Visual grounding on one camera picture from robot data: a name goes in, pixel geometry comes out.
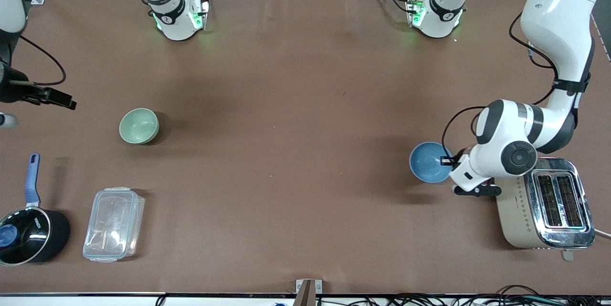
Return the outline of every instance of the cooking pot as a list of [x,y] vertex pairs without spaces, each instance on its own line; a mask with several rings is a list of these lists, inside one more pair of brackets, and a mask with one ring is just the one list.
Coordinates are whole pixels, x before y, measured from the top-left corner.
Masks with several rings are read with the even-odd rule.
[[36,190],[39,164],[40,155],[33,153],[26,174],[26,206],[0,221],[0,265],[48,261],[63,249],[70,237],[70,224],[63,214],[39,208]]

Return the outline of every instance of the silver toaster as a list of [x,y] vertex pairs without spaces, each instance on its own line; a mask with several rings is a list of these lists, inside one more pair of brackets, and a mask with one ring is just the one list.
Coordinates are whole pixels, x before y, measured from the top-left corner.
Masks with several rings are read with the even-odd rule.
[[562,158],[539,158],[517,178],[496,179],[498,216],[507,241],[525,249],[570,250],[594,243],[594,226],[575,166]]

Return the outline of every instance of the plastic food container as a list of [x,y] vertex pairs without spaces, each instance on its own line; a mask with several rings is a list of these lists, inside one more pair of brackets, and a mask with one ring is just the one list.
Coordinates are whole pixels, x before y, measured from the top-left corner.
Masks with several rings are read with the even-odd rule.
[[91,208],[83,256],[96,262],[114,262],[136,252],[144,198],[129,188],[99,191]]

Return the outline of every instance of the tabletop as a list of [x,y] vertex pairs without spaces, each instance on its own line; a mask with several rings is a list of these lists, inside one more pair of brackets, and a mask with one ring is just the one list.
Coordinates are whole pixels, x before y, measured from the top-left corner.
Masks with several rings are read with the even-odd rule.
[[[0,292],[286,292],[321,278],[327,293],[608,294],[611,242],[571,263],[511,247],[495,200],[425,184],[408,157],[439,141],[467,106],[534,102],[552,82],[508,27],[525,0],[468,0],[450,36],[408,28],[390,0],[212,0],[206,32],[172,42],[140,0],[46,0],[24,36],[52,53],[78,107],[2,104],[19,117],[0,132],[0,214],[24,206],[27,159],[41,155],[42,207],[72,235],[44,264],[0,267]],[[592,80],[572,142],[594,225],[611,230],[611,68],[593,28]],[[60,77],[20,43],[13,67]],[[157,112],[150,145],[118,123]],[[452,152],[475,143],[473,114],[449,129]],[[135,256],[83,258],[94,195],[131,187],[146,199]]]

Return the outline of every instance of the light green bowl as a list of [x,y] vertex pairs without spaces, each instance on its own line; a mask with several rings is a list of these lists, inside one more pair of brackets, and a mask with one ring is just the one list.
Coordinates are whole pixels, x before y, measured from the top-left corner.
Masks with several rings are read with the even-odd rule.
[[121,138],[130,144],[146,144],[159,132],[159,120],[152,110],[134,109],[125,114],[118,125]]

